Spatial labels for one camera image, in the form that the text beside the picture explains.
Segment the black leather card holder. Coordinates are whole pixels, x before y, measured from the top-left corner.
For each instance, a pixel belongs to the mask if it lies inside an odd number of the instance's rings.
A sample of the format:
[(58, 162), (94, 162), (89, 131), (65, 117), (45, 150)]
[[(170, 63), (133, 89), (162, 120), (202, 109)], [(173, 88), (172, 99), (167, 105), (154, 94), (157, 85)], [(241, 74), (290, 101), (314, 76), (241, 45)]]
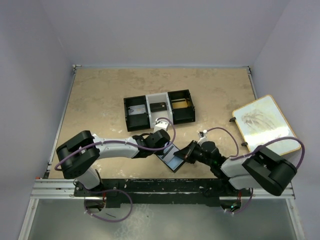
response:
[(166, 148), (162, 151), (157, 151), (155, 155), (173, 172), (176, 173), (179, 168), (185, 163), (182, 159), (175, 156), (174, 153), (180, 149), (170, 141), (164, 145)]

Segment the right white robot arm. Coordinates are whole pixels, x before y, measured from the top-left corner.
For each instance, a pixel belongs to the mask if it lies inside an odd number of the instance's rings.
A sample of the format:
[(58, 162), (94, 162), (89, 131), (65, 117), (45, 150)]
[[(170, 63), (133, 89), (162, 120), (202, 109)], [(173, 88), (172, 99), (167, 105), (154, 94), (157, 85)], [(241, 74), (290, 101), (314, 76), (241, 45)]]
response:
[(265, 146), (250, 156), (232, 160), (223, 156), (213, 141), (202, 144), (192, 141), (174, 156), (190, 164), (200, 162), (209, 166), (213, 175), (232, 189), (262, 188), (273, 196), (280, 196), (298, 171)]

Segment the black and white organizer tray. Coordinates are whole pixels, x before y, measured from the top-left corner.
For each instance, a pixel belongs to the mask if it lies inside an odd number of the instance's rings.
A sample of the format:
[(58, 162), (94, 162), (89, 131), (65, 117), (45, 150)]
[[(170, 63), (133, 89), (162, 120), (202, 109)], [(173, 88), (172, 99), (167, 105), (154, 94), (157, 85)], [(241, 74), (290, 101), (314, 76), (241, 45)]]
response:
[(188, 89), (128, 97), (123, 103), (128, 132), (153, 129), (156, 119), (162, 117), (175, 125), (196, 121), (195, 106)]

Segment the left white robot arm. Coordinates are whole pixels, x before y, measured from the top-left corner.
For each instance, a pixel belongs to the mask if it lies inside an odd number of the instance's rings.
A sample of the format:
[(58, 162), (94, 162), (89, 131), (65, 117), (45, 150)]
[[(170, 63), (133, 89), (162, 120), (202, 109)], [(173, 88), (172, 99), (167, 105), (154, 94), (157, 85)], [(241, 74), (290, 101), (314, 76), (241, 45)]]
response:
[(87, 190), (101, 191), (102, 180), (92, 165), (107, 158), (141, 159), (162, 155), (173, 140), (166, 130), (134, 135), (124, 139), (107, 139), (83, 130), (56, 149), (59, 162), (54, 169), (65, 179), (77, 180)]

